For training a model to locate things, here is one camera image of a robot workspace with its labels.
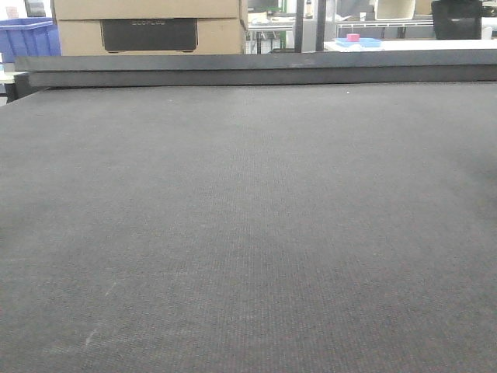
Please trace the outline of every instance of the blue plastic crate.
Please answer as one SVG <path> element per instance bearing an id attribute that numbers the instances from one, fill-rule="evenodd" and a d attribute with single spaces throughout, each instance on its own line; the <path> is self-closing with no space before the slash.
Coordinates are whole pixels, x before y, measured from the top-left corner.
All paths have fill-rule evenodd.
<path id="1" fill-rule="evenodd" d="M 57 26 L 47 17 L 0 21 L 0 53 L 4 63 L 17 56 L 60 56 Z"/>

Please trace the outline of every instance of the cutting table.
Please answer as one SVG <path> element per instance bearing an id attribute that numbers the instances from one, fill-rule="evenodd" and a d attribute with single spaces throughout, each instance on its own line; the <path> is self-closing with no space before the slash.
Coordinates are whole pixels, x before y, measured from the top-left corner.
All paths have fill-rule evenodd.
<path id="1" fill-rule="evenodd" d="M 497 371 L 496 88 L 0 107 L 0 371 Z"/>

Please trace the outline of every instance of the cardboard box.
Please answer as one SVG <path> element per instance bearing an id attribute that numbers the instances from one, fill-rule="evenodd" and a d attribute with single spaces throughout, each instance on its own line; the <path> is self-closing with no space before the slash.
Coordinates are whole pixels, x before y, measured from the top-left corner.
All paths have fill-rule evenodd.
<path id="1" fill-rule="evenodd" d="M 414 17 L 415 0 L 376 0 L 377 20 L 407 20 Z"/>
<path id="2" fill-rule="evenodd" d="M 60 21 L 58 27 L 62 55 L 243 54 L 245 51 L 245 28 L 239 19 L 198 19 L 197 46 L 193 51 L 108 51 L 104 40 L 103 22 L 105 21 L 97 19 Z"/>
<path id="3" fill-rule="evenodd" d="M 433 0 L 416 0 L 416 14 L 423 16 L 432 14 L 432 1 Z"/>
<path id="4" fill-rule="evenodd" d="M 238 18 L 247 26 L 247 0 L 52 0 L 57 20 Z"/>

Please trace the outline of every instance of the blue tray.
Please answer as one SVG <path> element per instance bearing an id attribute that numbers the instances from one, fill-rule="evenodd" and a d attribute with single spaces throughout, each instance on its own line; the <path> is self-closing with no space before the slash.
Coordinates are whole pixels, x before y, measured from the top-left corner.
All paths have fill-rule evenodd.
<path id="1" fill-rule="evenodd" d="M 381 47 L 381 40 L 373 39 L 371 37 L 361 37 L 360 41 L 347 41 L 345 37 L 338 37 L 335 39 L 336 45 L 340 47 L 351 47 L 353 45 L 360 45 L 365 48 L 379 48 Z"/>

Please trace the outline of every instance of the pink object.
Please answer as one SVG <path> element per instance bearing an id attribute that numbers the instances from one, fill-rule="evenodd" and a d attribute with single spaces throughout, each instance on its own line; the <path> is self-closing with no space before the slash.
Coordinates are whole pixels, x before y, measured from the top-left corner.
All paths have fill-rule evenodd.
<path id="1" fill-rule="evenodd" d="M 360 35 L 358 33 L 347 33 L 347 41 L 359 41 Z"/>

